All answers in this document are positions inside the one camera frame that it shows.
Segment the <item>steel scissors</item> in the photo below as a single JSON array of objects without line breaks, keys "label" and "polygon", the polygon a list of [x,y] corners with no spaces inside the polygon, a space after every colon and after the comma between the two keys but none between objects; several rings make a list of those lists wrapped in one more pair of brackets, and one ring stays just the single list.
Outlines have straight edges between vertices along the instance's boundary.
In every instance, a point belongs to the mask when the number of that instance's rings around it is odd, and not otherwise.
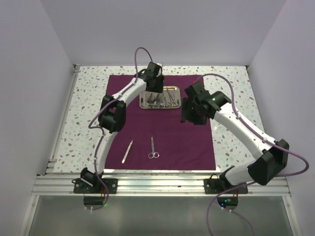
[{"label": "steel scissors", "polygon": [[151,152],[148,154],[149,159],[159,158],[159,153],[155,151],[154,138],[151,136]]}]

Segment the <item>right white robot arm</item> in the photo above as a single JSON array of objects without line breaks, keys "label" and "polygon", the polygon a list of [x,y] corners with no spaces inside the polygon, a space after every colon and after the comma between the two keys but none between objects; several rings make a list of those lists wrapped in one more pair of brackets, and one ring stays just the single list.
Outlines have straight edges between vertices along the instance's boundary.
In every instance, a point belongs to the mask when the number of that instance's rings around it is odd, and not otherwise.
[{"label": "right white robot arm", "polygon": [[192,122],[195,125],[205,125],[208,119],[213,119],[225,126],[250,151],[255,161],[243,166],[231,166],[219,176],[219,187],[225,193],[232,192],[237,185],[255,181],[266,185],[286,166],[289,144],[284,139],[276,141],[266,135],[259,138],[261,130],[254,125],[252,133],[240,121],[232,109],[231,99],[223,92],[210,94],[207,90],[190,91],[185,89],[181,122]]}]

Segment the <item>wide steel tweezers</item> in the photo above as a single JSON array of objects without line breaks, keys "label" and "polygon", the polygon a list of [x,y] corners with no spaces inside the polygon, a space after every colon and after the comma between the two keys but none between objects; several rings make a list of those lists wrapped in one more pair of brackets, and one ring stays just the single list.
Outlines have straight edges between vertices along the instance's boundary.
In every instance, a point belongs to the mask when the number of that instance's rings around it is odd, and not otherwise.
[{"label": "wide steel tweezers", "polygon": [[129,152],[130,152],[130,149],[131,149],[131,147],[132,147],[132,144],[133,144],[133,139],[130,141],[130,143],[129,143],[127,149],[126,149],[126,152],[125,152],[124,157],[123,157],[123,159],[122,159],[122,164],[125,163],[126,158],[127,158],[128,154],[129,154]]}]

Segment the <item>purple cloth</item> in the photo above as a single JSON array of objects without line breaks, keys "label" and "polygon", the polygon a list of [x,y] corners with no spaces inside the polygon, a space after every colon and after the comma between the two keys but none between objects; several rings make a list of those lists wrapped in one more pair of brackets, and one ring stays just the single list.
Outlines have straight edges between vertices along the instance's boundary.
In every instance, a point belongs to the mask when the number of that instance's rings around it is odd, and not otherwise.
[{"label": "purple cloth", "polygon": [[[126,123],[115,137],[105,168],[126,170],[215,170],[210,123],[181,123],[181,109],[145,110],[139,98],[126,108]],[[149,159],[151,136],[159,158]],[[133,139],[124,164],[122,159]]]}]

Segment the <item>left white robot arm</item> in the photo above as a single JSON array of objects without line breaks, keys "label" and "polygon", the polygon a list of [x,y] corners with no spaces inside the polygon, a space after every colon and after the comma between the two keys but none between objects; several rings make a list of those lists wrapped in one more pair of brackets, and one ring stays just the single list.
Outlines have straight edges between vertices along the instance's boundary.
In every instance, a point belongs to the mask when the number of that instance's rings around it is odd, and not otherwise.
[{"label": "left white robot arm", "polygon": [[163,84],[162,68],[160,66],[156,70],[147,68],[136,73],[134,78],[116,94],[104,96],[100,111],[89,124],[90,129],[99,128],[102,131],[95,148],[93,169],[84,168],[80,177],[91,193],[101,190],[104,164],[116,135],[126,123],[127,106],[145,91],[153,89],[154,92],[162,92]]}]

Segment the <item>fine steel tweezers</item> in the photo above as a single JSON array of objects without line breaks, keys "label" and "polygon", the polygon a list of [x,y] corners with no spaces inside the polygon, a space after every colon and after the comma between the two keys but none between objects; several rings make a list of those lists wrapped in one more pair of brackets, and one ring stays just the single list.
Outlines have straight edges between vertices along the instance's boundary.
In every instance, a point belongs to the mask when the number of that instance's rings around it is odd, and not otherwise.
[{"label": "fine steel tweezers", "polygon": [[148,98],[148,104],[151,109],[158,109],[161,106],[162,93],[152,92]]}]

